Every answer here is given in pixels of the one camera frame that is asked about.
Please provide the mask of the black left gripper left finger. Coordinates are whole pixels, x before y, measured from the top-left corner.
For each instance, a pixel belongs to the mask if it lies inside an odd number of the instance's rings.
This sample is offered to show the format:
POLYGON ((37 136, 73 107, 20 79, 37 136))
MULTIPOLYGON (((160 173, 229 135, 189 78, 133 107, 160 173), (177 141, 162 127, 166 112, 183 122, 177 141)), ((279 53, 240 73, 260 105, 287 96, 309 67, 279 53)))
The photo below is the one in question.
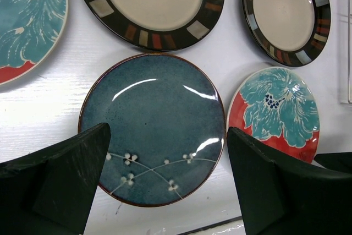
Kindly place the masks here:
POLYGON ((1 163, 1 234, 83 234, 110 139, 100 123, 1 163))

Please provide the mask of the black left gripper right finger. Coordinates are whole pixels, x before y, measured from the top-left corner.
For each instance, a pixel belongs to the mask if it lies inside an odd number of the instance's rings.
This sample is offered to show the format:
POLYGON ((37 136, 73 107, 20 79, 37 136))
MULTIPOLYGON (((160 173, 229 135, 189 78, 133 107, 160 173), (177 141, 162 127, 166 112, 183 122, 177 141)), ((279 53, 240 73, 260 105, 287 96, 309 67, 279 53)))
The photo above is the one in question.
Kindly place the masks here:
POLYGON ((227 147, 247 234, 351 234, 351 153, 312 165, 234 127, 227 147))

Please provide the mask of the small red teal floral plate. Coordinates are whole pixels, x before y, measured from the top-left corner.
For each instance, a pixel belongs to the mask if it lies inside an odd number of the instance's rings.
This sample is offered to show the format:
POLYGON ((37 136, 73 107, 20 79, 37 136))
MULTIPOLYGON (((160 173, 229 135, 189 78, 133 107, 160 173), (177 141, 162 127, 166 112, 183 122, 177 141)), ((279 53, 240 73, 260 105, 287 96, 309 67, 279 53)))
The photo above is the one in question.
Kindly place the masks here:
POLYGON ((227 127, 307 163, 316 155, 320 136, 311 90, 284 67, 261 69, 241 83, 229 106, 227 127))

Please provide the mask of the dark blue blossom plate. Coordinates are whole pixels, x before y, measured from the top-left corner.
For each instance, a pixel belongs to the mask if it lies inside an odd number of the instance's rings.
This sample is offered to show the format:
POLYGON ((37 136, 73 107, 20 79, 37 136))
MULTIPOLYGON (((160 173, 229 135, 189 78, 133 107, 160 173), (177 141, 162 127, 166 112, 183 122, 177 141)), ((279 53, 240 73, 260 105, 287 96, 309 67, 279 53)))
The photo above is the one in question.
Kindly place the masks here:
POLYGON ((207 75, 166 53, 138 54, 104 72, 82 105, 78 131, 111 129, 99 186, 129 205, 159 207, 199 189, 224 148, 226 116, 207 75))

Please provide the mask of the brown rim cream plate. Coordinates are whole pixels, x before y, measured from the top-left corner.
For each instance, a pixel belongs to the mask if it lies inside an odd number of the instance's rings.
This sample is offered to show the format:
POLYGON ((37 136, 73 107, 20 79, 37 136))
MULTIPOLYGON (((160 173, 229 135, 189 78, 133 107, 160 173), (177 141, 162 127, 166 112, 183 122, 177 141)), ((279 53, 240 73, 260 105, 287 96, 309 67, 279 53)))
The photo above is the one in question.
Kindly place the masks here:
POLYGON ((242 0, 258 45, 276 62, 301 67, 323 51, 331 29, 329 0, 242 0))
POLYGON ((177 51, 204 39, 224 0, 84 0, 112 33, 153 51, 177 51))

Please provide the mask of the large red teal floral plate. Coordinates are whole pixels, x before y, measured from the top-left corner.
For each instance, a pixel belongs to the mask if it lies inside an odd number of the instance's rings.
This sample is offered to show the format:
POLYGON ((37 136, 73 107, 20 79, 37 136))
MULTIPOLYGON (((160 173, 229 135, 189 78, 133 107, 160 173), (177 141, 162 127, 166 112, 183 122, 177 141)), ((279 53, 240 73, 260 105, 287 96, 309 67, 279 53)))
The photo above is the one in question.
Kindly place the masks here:
POLYGON ((68 0, 1 0, 1 84, 20 78, 53 51, 68 0))

